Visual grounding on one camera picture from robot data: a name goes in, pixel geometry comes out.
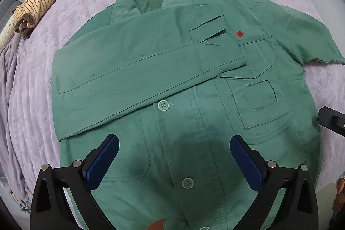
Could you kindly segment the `person's right hand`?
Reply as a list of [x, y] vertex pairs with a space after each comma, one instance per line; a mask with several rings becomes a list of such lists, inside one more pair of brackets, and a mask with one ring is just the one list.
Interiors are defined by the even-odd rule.
[[333, 202], [333, 212], [338, 213], [342, 210], [345, 202], [344, 198], [344, 176], [340, 176], [336, 184], [336, 197]]

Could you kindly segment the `person's left hand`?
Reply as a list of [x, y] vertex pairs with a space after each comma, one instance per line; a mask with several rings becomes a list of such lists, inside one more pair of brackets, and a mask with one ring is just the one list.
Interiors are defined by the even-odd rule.
[[164, 230], [164, 223], [166, 219], [160, 219], [158, 221], [155, 221], [150, 226], [146, 228], [146, 230]]

